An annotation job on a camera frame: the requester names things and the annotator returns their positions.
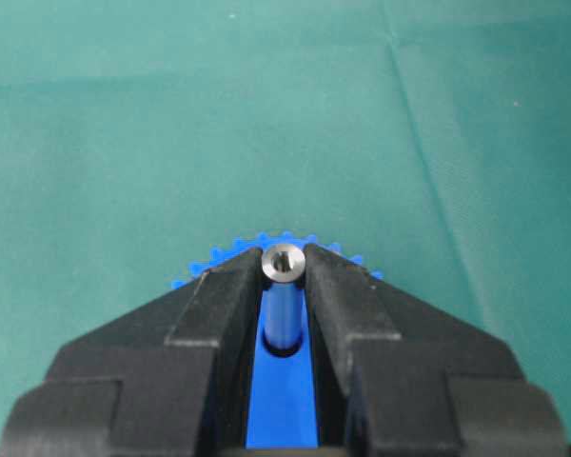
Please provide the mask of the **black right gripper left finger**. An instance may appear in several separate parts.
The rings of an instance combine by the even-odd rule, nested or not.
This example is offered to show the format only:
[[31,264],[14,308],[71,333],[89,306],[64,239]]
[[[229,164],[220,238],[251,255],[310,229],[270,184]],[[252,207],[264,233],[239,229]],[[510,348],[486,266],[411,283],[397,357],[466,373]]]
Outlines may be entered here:
[[209,456],[246,440],[262,253],[251,248],[60,348],[1,456]]

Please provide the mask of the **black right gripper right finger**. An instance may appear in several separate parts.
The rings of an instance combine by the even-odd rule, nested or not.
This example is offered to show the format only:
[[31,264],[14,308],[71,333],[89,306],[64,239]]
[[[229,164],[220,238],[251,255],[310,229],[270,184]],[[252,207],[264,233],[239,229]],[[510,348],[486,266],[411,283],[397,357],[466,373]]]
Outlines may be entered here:
[[563,456],[550,396],[510,347],[309,244],[319,440],[351,456]]

